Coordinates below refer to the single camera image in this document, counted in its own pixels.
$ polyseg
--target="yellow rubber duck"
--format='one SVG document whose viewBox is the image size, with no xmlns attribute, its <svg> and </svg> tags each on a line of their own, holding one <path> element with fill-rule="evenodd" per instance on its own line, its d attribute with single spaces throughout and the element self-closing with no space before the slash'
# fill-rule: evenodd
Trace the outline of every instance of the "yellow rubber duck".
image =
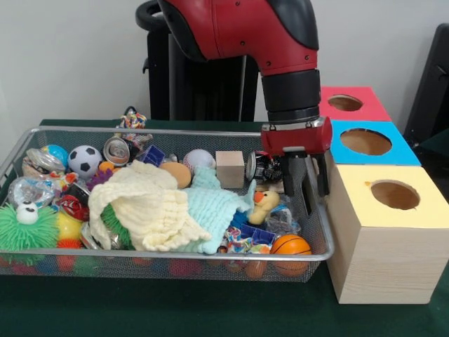
<svg viewBox="0 0 449 337">
<path fill-rule="evenodd" d="M 275 191 L 256 192 L 254 194 L 254 211 L 248 216 L 252 225 L 263 224 L 268 213 L 279 205 L 281 198 Z"/>
</svg>

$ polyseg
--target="yellow knit blanket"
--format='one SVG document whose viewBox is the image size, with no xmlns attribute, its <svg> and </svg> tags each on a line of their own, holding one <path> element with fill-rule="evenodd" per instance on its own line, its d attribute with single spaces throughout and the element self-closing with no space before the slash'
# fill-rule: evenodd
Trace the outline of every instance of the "yellow knit blanket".
<svg viewBox="0 0 449 337">
<path fill-rule="evenodd" d="M 188 214 L 187 193 L 177 190 L 176 179 L 151 164 L 134 161 L 91 192 L 91 234 L 104 249 L 111 243 L 100 215 L 109 203 L 138 251 L 172 251 L 211 238 Z"/>
</svg>

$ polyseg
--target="green fuzzy toy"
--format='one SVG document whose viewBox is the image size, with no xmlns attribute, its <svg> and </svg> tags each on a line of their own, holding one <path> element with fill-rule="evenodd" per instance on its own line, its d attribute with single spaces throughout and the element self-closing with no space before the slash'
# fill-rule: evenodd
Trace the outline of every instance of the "green fuzzy toy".
<svg viewBox="0 0 449 337">
<path fill-rule="evenodd" d="M 129 231 L 117 219 L 111 204 L 108 204 L 101 213 L 101 220 L 111 232 L 119 236 L 123 249 L 134 250 Z"/>
<path fill-rule="evenodd" d="M 57 214 L 50 207 L 39 209 L 39 218 L 32 225 L 17 220 L 17 212 L 11 205 L 0 208 L 0 249 L 21 251 L 23 249 L 55 248 L 59 228 Z"/>
</svg>

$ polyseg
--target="metal basket rim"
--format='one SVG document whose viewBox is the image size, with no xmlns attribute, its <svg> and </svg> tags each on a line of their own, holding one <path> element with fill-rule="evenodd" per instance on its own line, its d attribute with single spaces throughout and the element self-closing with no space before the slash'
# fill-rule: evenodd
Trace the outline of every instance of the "metal basket rim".
<svg viewBox="0 0 449 337">
<path fill-rule="evenodd" d="M 6 157 L 0 166 L 0 176 L 3 176 L 8 167 L 13 163 L 19 154 L 19 150 L 27 144 L 27 141 L 39 131 L 69 131 L 69 132 L 101 132 L 101 133 L 154 133 L 154 134 L 176 134 L 176 135 L 192 135 L 192 136 L 222 136 L 222 137 L 260 137 L 258 132 L 240 132 L 240 131 L 191 131 L 191 130 L 167 130 L 167 129 L 127 129 L 127 128 L 96 128 L 96 127 L 78 127 L 78 126 L 38 126 L 25 131 L 19 141 L 15 144 L 10 154 Z M 305 160 L 307 168 L 307 178 L 310 180 L 314 197 L 318 201 L 317 209 L 320 218 L 321 229 L 326 241 L 326 252 L 314 255 L 271 255 L 271 254 L 213 254 L 206 255 L 201 253 L 184 253 L 184 252 L 150 252 L 150 251 L 103 251 L 92 249 L 29 249 L 24 251 L 4 251 L 1 254 L 40 254 L 40 255 L 70 255 L 70 256 L 103 256 L 103 257 L 136 257 L 136 258 L 177 258 L 177 259 L 197 259 L 197 260 L 265 260 L 265 261 L 297 261 L 312 262 L 328 260 L 334 253 L 335 245 L 333 241 L 330 224 L 328 221 L 326 207 L 322 198 L 317 194 L 316 179 L 314 176 L 314 168 L 310 158 Z"/>
</svg>

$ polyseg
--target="plastic bag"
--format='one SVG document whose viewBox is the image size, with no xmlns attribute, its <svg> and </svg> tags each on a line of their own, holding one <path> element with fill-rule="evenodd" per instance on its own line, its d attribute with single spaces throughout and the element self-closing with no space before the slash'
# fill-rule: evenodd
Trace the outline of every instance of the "plastic bag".
<svg viewBox="0 0 449 337">
<path fill-rule="evenodd" d="M 289 206 L 291 206 L 290 199 L 284 198 L 265 219 L 267 231 L 276 234 L 276 237 L 286 234 L 299 235 L 301 232 L 301 227 L 299 223 L 293 219 Z"/>
</svg>

